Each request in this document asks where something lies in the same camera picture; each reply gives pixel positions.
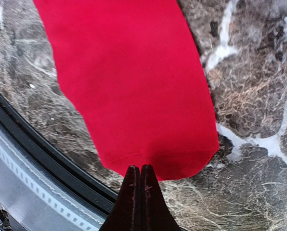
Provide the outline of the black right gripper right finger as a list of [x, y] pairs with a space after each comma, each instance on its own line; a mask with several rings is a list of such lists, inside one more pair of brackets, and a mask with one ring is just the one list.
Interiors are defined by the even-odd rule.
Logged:
[[180, 231], [161, 192], [154, 169], [144, 165], [141, 169], [140, 224], [142, 231]]

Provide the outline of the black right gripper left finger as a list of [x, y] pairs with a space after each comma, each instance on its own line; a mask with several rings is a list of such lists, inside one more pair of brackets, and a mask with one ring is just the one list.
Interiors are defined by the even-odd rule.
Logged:
[[140, 171], [136, 166], [129, 166], [114, 207], [101, 230], [139, 231], [140, 223]]

